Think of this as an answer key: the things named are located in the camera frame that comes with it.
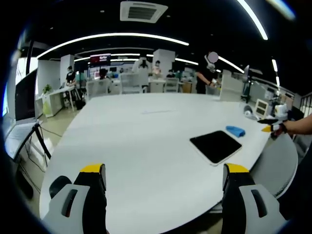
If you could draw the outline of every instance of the floor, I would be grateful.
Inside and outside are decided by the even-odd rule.
[[[43,137],[45,144],[48,150],[52,153],[54,148],[57,146],[67,127],[71,123],[71,121],[75,118],[75,116],[79,113],[79,111],[72,111],[71,109],[61,110],[56,116],[51,118],[46,118],[45,116],[41,116],[39,119],[42,121],[41,126],[43,128]],[[38,148],[41,148],[38,142],[36,135],[32,136],[32,143],[35,144]],[[44,172],[46,166],[44,158],[38,154],[35,150],[31,151],[30,158],[40,166],[40,169],[37,165],[35,165],[31,160],[26,160],[21,162],[21,166],[28,173],[29,177],[33,181],[32,184],[29,179],[26,177],[28,182],[32,185],[34,190],[34,196],[31,200],[25,198],[25,203],[29,206],[30,210],[33,212],[35,216],[39,218],[39,197],[40,197],[40,189],[41,184],[44,177]],[[194,221],[183,225],[176,230],[172,230],[167,232],[167,234],[175,234],[175,233],[192,233],[192,234],[219,234],[222,229],[222,218],[221,214],[203,214],[199,218]]]
[[[54,117],[46,118],[45,115],[42,115],[39,118],[39,120],[42,121],[41,126],[42,126],[44,142],[51,154],[53,153],[54,148],[57,146],[58,142],[60,141],[61,139],[60,136],[64,134],[67,127],[69,126],[69,124],[72,122],[72,120],[75,118],[75,116],[78,113],[79,111],[73,112],[72,109],[69,108],[69,109],[61,110]],[[35,146],[37,146],[39,149],[42,149],[39,144],[36,134],[32,135],[32,143]],[[32,162],[31,160],[28,160],[28,156],[25,157],[24,155],[21,155],[22,158],[26,160],[22,160],[20,165],[28,173],[33,183],[29,181],[29,178],[27,177],[24,171],[23,171],[23,174],[25,175],[25,178],[28,180],[28,182],[32,185],[33,190],[34,190],[33,198],[31,200],[28,200],[25,198],[25,202],[29,206],[33,214],[39,218],[39,197],[40,197],[39,191],[41,189],[41,184],[42,184],[43,177],[44,177],[43,171],[46,170],[46,166],[45,166],[44,158],[40,154],[38,154],[34,149],[31,149],[30,152],[31,152],[30,158],[38,166],[40,166],[40,168],[38,168],[38,166],[35,165],[34,162]]]

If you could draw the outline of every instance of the ceiling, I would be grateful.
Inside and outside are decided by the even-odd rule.
[[[285,19],[264,0],[245,0],[259,18],[269,40],[262,39],[249,15],[236,0],[197,0],[195,4],[183,1],[177,3],[174,0],[146,1],[169,7],[155,24],[120,21],[121,1],[118,0],[56,1],[32,16],[27,27],[27,40],[53,47],[72,39],[102,33],[131,32],[165,36],[190,45],[150,38],[107,37],[72,43],[40,59],[60,58],[67,54],[103,48],[138,47],[151,49],[144,51],[147,54],[152,54],[158,48],[168,49],[176,51],[178,58],[198,61],[202,53],[215,51],[242,69],[250,65],[261,70],[263,79],[275,83],[273,57],[277,61],[281,86],[301,95],[312,91],[310,86],[303,85],[309,81],[304,70],[311,62],[307,42],[312,39],[312,33],[305,25],[311,20],[311,8],[307,0],[287,1],[295,11],[295,22]],[[44,50],[35,48],[33,56],[42,52]],[[115,49],[104,52],[142,53],[142,50]],[[216,67],[237,72],[222,61],[218,61]]]

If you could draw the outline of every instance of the air conditioning vent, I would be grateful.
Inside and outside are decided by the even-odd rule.
[[[167,9],[167,6],[149,2],[123,1],[120,4],[120,20],[156,23]]]

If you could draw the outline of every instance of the chair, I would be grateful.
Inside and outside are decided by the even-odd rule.
[[[179,91],[179,79],[178,78],[166,78],[164,87],[165,93],[177,93]]]
[[[301,163],[302,159],[305,157],[306,153],[309,150],[311,144],[312,136],[311,135],[296,135],[293,140],[297,153],[298,153],[298,164]]]
[[[288,190],[297,166],[296,147],[288,134],[282,134],[263,150],[250,174],[256,184],[262,184],[274,197],[279,198]],[[220,212],[221,203],[210,210],[210,213]]]
[[[164,92],[164,82],[156,81],[150,82],[151,93],[163,93]]]
[[[142,88],[138,73],[120,74],[120,94],[141,94],[146,91]]]
[[[88,81],[86,83],[86,101],[90,101],[94,97],[108,95],[108,86],[110,85],[109,79],[98,79]]]

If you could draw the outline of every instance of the black tablet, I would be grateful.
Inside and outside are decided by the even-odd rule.
[[[242,145],[223,131],[216,131],[190,139],[213,164],[218,164],[238,151]]]

